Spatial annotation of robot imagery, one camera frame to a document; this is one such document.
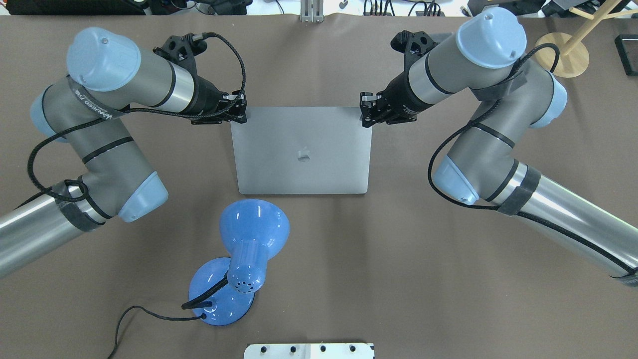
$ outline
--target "black cable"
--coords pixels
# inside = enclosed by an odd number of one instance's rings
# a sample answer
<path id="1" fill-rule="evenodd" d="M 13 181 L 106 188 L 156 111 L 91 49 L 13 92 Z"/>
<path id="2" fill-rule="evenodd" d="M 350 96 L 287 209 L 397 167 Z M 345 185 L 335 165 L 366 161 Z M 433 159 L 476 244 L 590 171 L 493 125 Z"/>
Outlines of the black cable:
<path id="1" fill-rule="evenodd" d="M 525 56 L 523 56 L 519 61 L 517 61 L 517 63 L 512 67 L 512 71 L 510 72 L 510 75 L 503 81 L 506 81 L 511 76 L 514 76 L 521 69 L 521 67 L 523 67 L 523 65 L 525 64 L 525 62 L 527 62 L 527 60 L 529 60 L 536 52 L 538 52 L 539 50 L 544 49 L 546 47 L 550 47 L 550 48 L 554 49 L 554 51 L 556 51 L 556 57 L 554 58 L 554 63 L 557 63 L 558 62 L 558 56 L 560 55 L 560 52 L 559 52 L 557 46 L 555 46 L 554 44 L 551 44 L 551 43 L 547 43 L 547 44 L 544 43 L 544 44 L 541 44 L 539 46 L 536 46 L 529 53 L 527 53 Z M 498 99 L 497 101 L 495 101 L 492 104 L 492 106 L 487 111 L 485 111 L 482 115 L 480 115 L 479 117 L 475 118 L 474 120 L 471 120 L 470 122 L 468 122 L 467 125 L 461 127 L 456 132 L 454 132 L 452 135 L 447 137 L 445 139 L 445 141 L 443 141 L 443 143 L 441 143 L 441 145 L 438 146 L 438 148 L 432 154 L 432 157 L 430 158 L 430 162 L 428 163 L 428 166 L 427 166 L 427 181 L 429 182 L 430 187 L 432 187 L 432 189 L 438 195 L 440 195 L 441 197 L 446 199 L 448 202 L 454 203 L 454 204 L 456 204 L 458 206 L 461 206 L 461 207 L 473 208 L 473 209 L 476 209 L 476 210 L 492 210 L 493 211 L 493 210 L 497 210 L 498 209 L 497 206 L 477 206 L 477 205 L 465 204 L 463 202 L 459 202 L 459 201 L 449 197 L 448 195 L 444 194 L 440 189 L 438 189 L 438 187 L 436 187 L 436 185 L 434 184 L 434 181 L 432 180 L 432 168 L 434 166 L 434 161 L 436 160 L 436 157 L 441 152 L 441 150 L 448 143 L 450 143 L 450 141 L 452 141 L 457 136 L 462 135 L 463 133 L 465 133 L 465 131 L 469 130 L 471 127 L 473 127 L 477 123 L 480 123 L 481 121 L 485 120 L 485 118 L 487 116 L 489 116 L 492 112 L 494 112 L 494 110 L 496 110 L 498 108 L 498 106 L 501 104 L 501 100 L 502 99 Z"/>
<path id="2" fill-rule="evenodd" d="M 61 194 L 53 192 L 51 187 L 44 187 L 40 183 L 40 181 L 38 181 L 38 178 L 36 177 L 35 173 L 33 172 L 33 164 L 34 164 L 34 162 L 36 160 L 36 156 L 38 155 L 38 152 L 40 152 L 40 150 L 44 146 L 48 145 L 49 143 L 55 141 L 56 139 L 58 139 L 58 138 L 60 138 L 60 137 L 62 137 L 64 135 L 70 134 L 73 131 L 77 131 L 77 130 L 81 130 L 83 128 L 91 127 L 93 125 L 97 125 L 98 123 L 101 123 L 101 122 L 104 122 L 104 121 L 105 120 L 103 118 L 98 118 L 98 119 L 95 119 L 95 120 L 93 120 L 91 122 L 87 122 L 87 123 L 83 123 L 81 125 L 77 125 L 77 126 L 73 126 L 71 128 L 67 128 L 66 130 L 56 133 L 55 135 L 49 137 L 48 139 L 45 139 L 44 141 L 40 142 L 37 146 L 35 146 L 35 148 L 33 148 L 33 150 L 31 151 L 31 154 L 29 155 L 29 160 L 27 161 L 27 173 L 28 173 L 29 179 L 31 180 L 33 185 L 35 187 L 37 187 L 38 190 L 40 190 L 41 192 L 46 193 L 47 195 L 49 195 L 49 196 L 51 196 L 51 197 L 53 197 L 55 199 L 59 199 L 60 201 L 79 202 L 79 201 L 83 201 L 84 199 L 86 199 L 88 197 L 88 195 L 89 195 L 89 188 L 87 187 L 87 185 L 84 184 L 84 182 L 77 181 L 75 179 L 66 179 L 64 181 L 64 183 L 67 184 L 67 185 L 80 187 L 80 191 L 81 191 L 82 195 L 80 195 L 79 197 L 68 197 L 68 196 L 61 195 Z"/>
<path id="3" fill-rule="evenodd" d="M 568 236 L 569 238 L 572 238 L 573 240 L 577 241 L 578 243 L 584 245 L 585 247 L 588 247 L 592 250 L 594 250 L 595 252 L 601 254 L 602 256 L 604 256 L 605 258 L 609 259 L 610 261 L 612 261 L 613 263 L 615 263 L 617 266 L 619 266 L 620 268 L 622 268 L 623 270 L 625 270 L 628 274 L 627 275 L 633 275 L 636 273 L 636 271 L 638 270 L 637 268 L 632 268 L 631 266 L 627 265 L 625 262 L 621 261 L 620 259 L 618 259 L 616 256 L 614 256 L 613 254 L 609 253 L 608 251 L 600 248 L 599 246 L 595 245 L 594 243 L 584 239 L 583 237 L 579 236 L 578 234 L 564 228 L 561 227 L 558 224 L 555 224 L 554 222 L 550 222 L 542 217 L 533 215 L 531 213 L 527 213 L 527 212 L 519 212 L 516 213 L 517 216 L 522 217 L 522 218 L 527 218 L 528 220 L 532 220 L 538 224 L 542 224 L 544 226 L 546 226 L 547 228 L 553 229 L 556 232 L 559 232 L 560 234 L 563 234 L 565 236 Z"/>
<path id="4" fill-rule="evenodd" d="M 426 13 L 424 14 L 425 16 L 430 16 L 430 13 L 434 9 L 435 4 L 436 3 L 434 2 L 434 0 L 432 0 L 432 2 L 430 2 L 430 5 L 428 5 Z"/>
<path id="5" fill-rule="evenodd" d="M 31 201 L 33 201 L 33 200 L 35 200 L 36 198 L 38 198 L 39 196 L 41 196 L 41 195 L 43 195 L 43 194 L 44 194 L 44 191 L 40 191 L 40 192 L 38 192 L 38 193 L 36 193 L 36 194 L 32 195 L 32 196 L 31 196 L 31 197 L 29 197 L 26 201 L 24 201 L 24 202 L 20 203 L 20 206 L 17 206 L 15 209 L 17 210 L 18 208 L 20 208 L 20 207 L 24 206 L 25 204 L 27 204 L 27 203 L 29 203 L 29 202 L 31 202 Z"/>
<path id="6" fill-rule="evenodd" d="M 390 10 L 392 10 L 392 16 L 395 16 L 394 15 L 394 6 L 392 5 L 392 0 L 386 0 L 385 9 L 383 10 L 383 14 L 384 15 L 388 14 L 388 4 L 390 4 Z"/>
<path id="7" fill-rule="evenodd" d="M 241 87 L 239 88 L 239 93 L 237 94 L 237 97 L 235 98 L 235 100 L 232 100 L 226 107 L 224 107 L 223 109 L 218 110 L 216 112 L 213 112 L 212 114 L 187 115 L 187 114 L 179 114 L 177 112 L 162 111 L 162 110 L 158 110 L 158 109 L 146 109 L 146 108 L 143 108 L 143 107 L 135 108 L 135 109 L 128 109 L 128 110 L 125 110 L 123 112 L 125 112 L 125 113 L 130 113 L 130 112 L 150 112 L 150 113 L 153 113 L 153 114 L 163 114 L 163 115 L 168 115 L 168 116 L 176 116 L 176 117 L 191 118 L 191 119 L 211 118 L 211 117 L 214 117 L 214 116 L 218 116 L 220 114 L 224 114 L 225 112 L 228 112 L 233 107 L 233 105 L 235 105 L 235 103 L 237 103 L 237 101 L 239 101 L 239 96 L 240 95 L 245 95 L 245 91 L 244 90 L 246 88 L 246 67 L 244 66 L 244 60 L 242 60 L 242 58 L 239 55 L 239 52 L 237 51 L 237 49 L 235 49 L 235 47 L 228 40 L 226 40 L 226 38 L 224 38 L 223 36 L 221 36 L 218 33 L 203 33 L 202 34 L 202 39 L 203 40 L 206 40 L 208 38 L 218 38 L 218 39 L 220 39 L 235 54 L 235 57 L 239 61 L 239 66 L 241 67 Z M 229 114 L 227 114 L 227 116 L 230 116 L 231 118 L 238 118 L 237 116 L 233 116 L 233 115 L 229 115 Z"/>
<path id="8" fill-rule="evenodd" d="M 170 4 L 171 4 L 174 8 L 177 8 L 177 9 L 180 9 L 180 10 L 188 10 L 188 9 L 192 9 L 192 8 L 194 8 L 194 7 L 197 5 L 197 2 L 195 2 L 195 4 L 194 4 L 193 6 L 191 6 L 191 7 L 189 7 L 189 8 L 180 8 L 179 6 L 175 5 L 175 3 L 173 2 L 173 0 L 170 0 Z"/>
<path id="9" fill-rule="evenodd" d="M 161 315 L 159 315 L 157 313 L 153 313 L 150 310 L 142 307 L 141 305 L 130 306 L 122 313 L 122 316 L 117 321 L 117 326 L 115 328 L 115 345 L 113 346 L 113 350 L 111 351 L 111 353 L 108 355 L 108 359 L 112 359 L 113 358 L 113 356 L 115 355 L 115 352 L 117 351 L 117 348 L 119 347 L 119 341 L 117 340 L 117 334 L 119 332 L 119 326 L 120 326 L 120 324 L 122 324 L 122 319 L 124 319 L 124 316 L 126 315 L 126 313 L 128 313 L 130 310 L 135 309 L 135 308 L 142 309 L 144 312 L 154 316 L 155 318 L 163 319 L 163 320 L 167 320 L 167 321 L 194 321 L 194 320 L 197 320 L 197 319 L 206 319 L 206 314 L 204 314 L 204 313 L 202 313 L 202 315 L 197 316 L 197 317 L 185 317 L 185 318 L 181 318 L 181 317 L 165 317 L 165 316 L 161 316 Z"/>
<path id="10" fill-rule="evenodd" d="M 427 16 L 441 16 L 441 5 L 432 1 L 432 12 L 428 12 Z"/>
<path id="11" fill-rule="evenodd" d="M 468 122 L 467 125 L 461 127 L 460 129 L 458 129 L 456 132 L 454 132 L 452 135 L 450 135 L 449 137 L 447 137 L 445 139 L 445 141 L 443 141 L 443 143 L 441 143 L 438 148 L 434 151 L 434 153 L 432 154 L 432 157 L 430 157 L 430 162 L 427 165 L 427 181 L 430 184 L 430 187 L 432 187 L 432 189 L 441 197 L 443 197 L 444 199 L 446 199 L 448 202 L 454 203 L 457 206 L 461 206 L 461 207 L 465 207 L 465 208 L 473 208 L 475 210 L 491 210 L 491 211 L 495 211 L 498 209 L 497 206 L 477 206 L 475 204 L 465 204 L 463 202 L 459 202 L 451 197 L 449 197 L 447 194 L 444 194 L 435 184 L 434 181 L 432 180 L 432 168 L 434 167 L 434 161 L 436 160 L 436 157 L 438 156 L 438 154 L 441 152 L 441 150 L 448 144 L 450 143 L 450 141 L 452 141 L 454 138 L 456 138 L 457 136 L 465 133 L 465 131 L 469 130 L 471 127 L 473 127 L 474 125 L 476 125 L 477 123 L 483 121 L 486 117 L 488 117 L 492 112 L 494 112 L 494 110 L 496 110 L 498 108 L 498 106 L 501 104 L 501 100 L 497 100 L 494 102 L 494 104 L 492 104 L 492 107 L 490 107 L 487 111 L 485 111 L 482 115 L 480 115 L 479 117 L 477 117 L 476 119 L 471 120 L 470 122 Z"/>
<path id="12" fill-rule="evenodd" d="M 518 72 L 518 70 L 521 69 L 521 67 L 523 66 L 523 64 L 525 64 L 525 62 L 527 60 L 529 60 L 536 52 L 538 52 L 541 49 L 545 49 L 545 48 L 551 48 L 554 49 L 556 55 L 554 57 L 554 65 L 552 66 L 552 69 L 550 70 L 550 72 L 553 72 L 554 69 L 556 68 L 556 63 L 558 63 L 558 58 L 560 56 L 560 51 L 558 50 L 558 47 L 555 46 L 554 44 L 551 43 L 544 43 L 541 44 L 539 46 L 536 46 L 534 49 L 532 49 L 529 53 L 527 53 L 527 55 L 525 55 L 524 57 L 522 57 L 518 63 L 516 65 L 514 65 L 512 67 L 512 71 L 510 73 L 510 76 L 513 76 L 514 74 L 516 74 Z M 436 185 L 434 184 L 434 181 L 432 180 L 432 168 L 434 165 L 434 161 L 436 160 L 436 157 L 438 156 L 438 154 L 441 152 L 441 150 L 455 137 L 463 134 L 465 131 L 469 130 L 471 127 L 473 127 L 474 125 L 476 125 L 477 123 L 480 123 L 481 121 L 485 120 L 485 118 L 490 115 L 490 113 L 492 113 L 495 109 L 498 108 L 498 106 L 501 104 L 502 99 L 498 99 L 497 101 L 495 101 L 492 106 L 485 111 L 482 115 L 480 115 L 479 117 L 477 117 L 474 120 L 471 120 L 470 122 L 468 122 L 467 125 L 463 126 L 462 128 L 460 128 L 459 130 L 457 130 L 456 132 L 454 132 L 452 135 L 450 135 L 449 137 L 447 137 L 445 139 L 445 141 L 443 141 L 443 143 L 441 143 L 440 146 L 438 146 L 438 148 L 434 151 L 434 153 L 432 154 L 432 157 L 430 158 L 430 162 L 427 165 L 427 181 L 430 184 L 430 187 L 432 187 L 432 189 L 441 197 L 443 197 L 445 200 L 447 200 L 448 202 L 454 203 L 458 206 L 461 207 L 465 207 L 465 208 L 471 208 L 471 209 L 476 209 L 476 210 L 491 210 L 491 211 L 495 211 L 498 209 L 498 206 L 477 206 L 477 205 L 470 205 L 470 204 L 465 204 L 463 202 L 459 202 L 451 197 L 449 197 L 448 195 L 444 194 L 438 187 L 436 187 Z M 603 255 L 605 258 L 609 259 L 610 261 L 612 261 L 613 263 L 615 263 L 616 265 L 618 265 L 620 268 L 622 268 L 623 270 L 625 270 L 628 275 L 633 275 L 635 274 L 638 269 L 637 268 L 633 268 L 629 265 L 627 265 L 626 263 L 624 263 L 622 260 L 618 259 L 617 257 L 615 257 L 614 255 L 612 255 L 611 253 L 609 253 L 608 251 L 604 250 L 603 248 L 600 248 L 599 246 L 595 245 L 594 243 L 586 240 L 585 238 L 583 238 L 582 236 L 579 236 L 578 234 L 569 231 L 568 229 L 555 224 L 551 221 L 548 221 L 542 217 L 533 215 L 531 213 L 527 213 L 527 212 L 518 212 L 516 213 L 517 216 L 522 217 L 522 218 L 527 218 L 528 220 L 532 220 L 538 224 L 544 225 L 560 234 L 563 234 L 569 238 L 572 238 L 573 240 L 579 242 L 582 245 L 585 245 L 586 247 L 594 250 L 595 252 Z"/>
<path id="13" fill-rule="evenodd" d="M 277 5 L 279 6 L 279 10 L 281 10 L 281 14 L 284 14 L 283 8 L 281 7 L 281 4 L 279 3 L 279 0 L 275 0 L 275 3 L 277 3 Z"/>
<path id="14" fill-rule="evenodd" d="M 212 287 L 210 287 L 206 292 L 198 295 L 196 298 L 189 300 L 188 302 L 182 304 L 182 309 L 194 309 L 201 307 L 210 307 L 212 305 L 211 302 L 205 302 L 204 300 L 210 298 L 213 294 L 217 293 L 221 288 L 224 288 L 225 285 L 228 284 L 228 272 L 224 273 L 224 277 L 217 283 L 215 283 Z"/>
<path id="15" fill-rule="evenodd" d="M 200 13 L 203 13 L 204 15 L 212 15 L 212 14 L 211 14 L 211 8 L 212 8 L 212 5 L 208 4 L 208 9 L 206 9 L 206 12 L 203 12 L 202 10 L 200 10 L 200 9 L 199 9 L 199 6 L 197 6 L 197 5 L 199 5 L 199 4 L 200 4 L 200 3 L 196 3 L 196 4 L 195 4 L 195 10 L 199 11 Z"/>
<path id="16" fill-rule="evenodd" d="M 416 1 L 414 2 L 414 5 L 412 5 L 412 7 L 410 8 L 410 11 L 408 12 L 408 16 L 412 14 L 412 10 L 414 10 L 414 7 L 417 6 L 418 4 L 423 4 L 423 11 L 427 9 L 427 3 L 425 1 Z"/>
<path id="17" fill-rule="evenodd" d="M 529 60 L 529 58 L 534 56 L 534 54 L 536 54 L 538 51 L 542 49 L 547 49 L 547 48 L 550 48 L 554 51 L 554 63 L 552 64 L 551 69 L 549 69 L 549 72 L 553 73 L 554 70 L 556 69 L 556 65 L 558 65 L 558 60 L 560 59 L 560 49 L 555 44 L 548 42 L 548 43 L 541 43 L 540 45 L 536 46 L 531 51 L 529 51 L 529 53 L 527 53 L 525 56 L 523 56 L 512 68 L 512 71 L 510 72 L 510 76 L 518 72 L 521 66 L 525 64 L 525 61 Z"/>
<path id="18" fill-rule="evenodd" d="M 235 49 L 235 47 L 228 41 L 226 40 L 226 38 L 224 38 L 223 36 L 221 36 L 218 33 L 203 33 L 202 34 L 202 40 L 206 40 L 207 38 L 218 38 L 220 39 L 223 43 L 225 43 L 230 50 L 235 54 L 235 56 L 237 57 L 237 60 L 239 61 L 239 66 L 241 67 L 241 74 L 242 74 L 242 81 L 241 81 L 241 87 L 239 89 L 239 93 L 237 94 L 237 96 L 235 97 L 234 100 L 232 100 L 228 105 L 226 105 L 223 109 L 218 110 L 216 112 L 213 112 L 212 114 L 199 114 L 199 115 L 187 115 L 187 114 L 179 114 L 177 112 L 170 112 L 170 111 L 162 111 L 162 110 L 157 110 L 157 109 L 146 109 L 146 108 L 134 108 L 134 109 L 127 109 L 127 110 L 123 110 L 123 113 L 131 113 L 131 112 L 150 112 L 150 113 L 155 113 L 155 114 L 163 114 L 163 115 L 168 115 L 168 116 L 177 116 L 177 117 L 182 117 L 182 118 L 190 118 L 190 119 L 202 119 L 202 118 L 211 118 L 211 117 L 215 117 L 215 116 L 219 116 L 219 115 L 224 115 L 224 117 L 230 118 L 230 119 L 237 119 L 237 116 L 233 116 L 230 114 L 226 114 L 226 112 L 228 112 L 234 105 L 235 103 L 237 103 L 237 101 L 239 101 L 239 97 L 240 95 L 245 95 L 245 89 L 246 89 L 246 67 L 244 66 L 244 60 L 242 60 L 241 56 L 239 55 L 239 52 L 237 51 L 237 49 Z M 56 139 L 68 135 L 71 132 L 77 131 L 77 130 L 81 130 L 90 126 L 94 126 L 97 125 L 98 123 L 104 122 L 105 120 L 103 118 L 98 118 L 95 119 L 94 121 L 90 121 L 87 123 L 83 123 L 81 125 L 77 125 L 71 128 L 67 128 L 64 131 L 58 132 L 55 135 L 45 139 L 44 141 L 40 142 L 37 146 L 35 146 L 35 148 L 31 151 L 31 154 L 29 155 L 29 160 L 27 161 L 27 174 L 29 175 L 29 179 L 31 180 L 31 182 L 33 183 L 33 185 L 40 190 L 39 194 L 36 194 L 34 196 L 32 196 L 31 198 L 29 198 L 27 201 L 23 202 L 19 207 L 27 204 L 28 202 L 31 202 L 33 199 L 37 198 L 39 195 L 41 194 L 47 194 L 55 199 L 59 199 L 60 201 L 65 201 L 65 202 L 79 202 L 79 201 L 83 201 L 84 199 L 87 199 L 89 196 L 89 188 L 87 187 L 87 185 L 84 182 L 75 180 L 75 179 L 66 179 L 64 181 L 64 184 L 67 186 L 77 186 L 80 188 L 80 192 L 82 193 L 79 197 L 68 197 L 65 195 L 61 195 L 58 193 L 53 192 L 52 187 L 44 187 L 40 181 L 38 180 L 38 178 L 36 177 L 34 171 L 33 171 L 33 165 L 35 162 L 35 158 L 38 155 L 38 152 L 40 152 L 40 150 L 48 145 L 49 143 L 55 141 Z"/>

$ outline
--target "wooden stand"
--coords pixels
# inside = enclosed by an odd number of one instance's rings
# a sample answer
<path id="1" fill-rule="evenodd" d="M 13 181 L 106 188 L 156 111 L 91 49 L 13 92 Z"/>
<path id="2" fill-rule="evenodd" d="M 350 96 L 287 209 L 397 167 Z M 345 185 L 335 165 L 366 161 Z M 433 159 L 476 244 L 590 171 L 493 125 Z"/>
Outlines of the wooden stand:
<path id="1" fill-rule="evenodd" d="M 593 15 L 577 8 L 571 8 L 569 11 L 572 13 L 588 19 L 573 36 L 565 33 L 550 33 L 538 39 L 536 46 L 549 42 L 556 44 L 560 49 L 560 58 L 554 75 L 559 77 L 576 77 L 585 72 L 590 63 L 590 53 L 587 51 L 585 45 L 582 44 L 582 39 L 587 36 L 598 23 L 605 19 L 638 13 L 638 10 L 610 13 L 618 3 L 620 3 L 620 0 L 607 0 Z M 552 49 L 542 49 L 535 54 L 535 59 L 541 66 L 549 70 L 554 63 L 554 56 Z"/>

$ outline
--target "laptop lid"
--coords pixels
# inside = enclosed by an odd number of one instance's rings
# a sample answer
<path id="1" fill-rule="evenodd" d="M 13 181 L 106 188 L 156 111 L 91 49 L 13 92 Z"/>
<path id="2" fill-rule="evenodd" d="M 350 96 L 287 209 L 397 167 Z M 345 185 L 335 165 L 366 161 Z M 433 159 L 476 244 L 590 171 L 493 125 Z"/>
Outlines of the laptop lid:
<path id="1" fill-rule="evenodd" d="M 358 107 L 248 107 L 231 123 L 241 194 L 363 194 L 372 129 Z"/>

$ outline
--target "light blue joint cap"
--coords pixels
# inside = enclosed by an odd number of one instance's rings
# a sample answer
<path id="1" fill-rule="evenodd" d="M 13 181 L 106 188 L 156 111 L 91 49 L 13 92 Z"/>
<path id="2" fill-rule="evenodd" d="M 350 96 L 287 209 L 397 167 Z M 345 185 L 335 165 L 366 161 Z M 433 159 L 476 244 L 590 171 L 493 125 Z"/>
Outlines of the light blue joint cap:
<path id="1" fill-rule="evenodd" d="M 565 110 L 565 106 L 567 105 L 567 90 L 556 80 L 556 77 L 553 73 L 549 72 L 549 75 L 552 77 L 552 81 L 554 81 L 554 94 L 552 96 L 552 101 L 549 103 L 549 107 L 545 114 L 536 122 L 530 125 L 530 128 L 541 128 L 550 124 L 550 122 L 560 116 Z"/>
<path id="2" fill-rule="evenodd" d="M 55 131 L 53 131 L 53 128 L 51 128 L 51 126 L 49 125 L 48 121 L 47 121 L 47 117 L 44 116 L 44 107 L 43 107 L 43 103 L 42 100 L 44 99 L 44 92 L 43 91 L 37 98 L 36 100 L 31 104 L 31 121 L 33 121 L 33 125 L 40 131 L 42 132 L 45 136 L 47 137 L 51 137 L 53 135 L 56 134 Z M 58 137 L 56 139 L 57 142 L 64 142 L 64 143 L 68 143 L 69 141 L 67 141 L 64 137 Z"/>
<path id="3" fill-rule="evenodd" d="M 113 91 L 126 85 L 142 62 L 133 40 L 99 27 L 75 35 L 66 67 L 75 82 L 93 91 Z"/>
<path id="4" fill-rule="evenodd" d="M 476 65 L 503 68 L 521 57 L 527 47 L 527 36 L 513 13 L 495 7 L 461 25 L 456 45 Z"/>
<path id="5" fill-rule="evenodd" d="M 168 199 L 168 191 L 157 172 L 148 178 L 133 192 L 117 214 L 123 221 L 132 222 L 161 206 Z"/>
<path id="6" fill-rule="evenodd" d="M 477 191 L 456 164 L 445 156 L 434 173 L 434 184 L 457 201 L 474 204 L 479 199 Z"/>

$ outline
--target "metal bracket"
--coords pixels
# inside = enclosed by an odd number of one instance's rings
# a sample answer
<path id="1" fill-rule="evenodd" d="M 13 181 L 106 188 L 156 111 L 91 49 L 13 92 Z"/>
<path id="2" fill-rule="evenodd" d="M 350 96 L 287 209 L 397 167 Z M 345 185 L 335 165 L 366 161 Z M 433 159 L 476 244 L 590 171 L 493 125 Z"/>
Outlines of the metal bracket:
<path id="1" fill-rule="evenodd" d="M 323 22 L 323 0 L 301 0 L 301 22 Z"/>

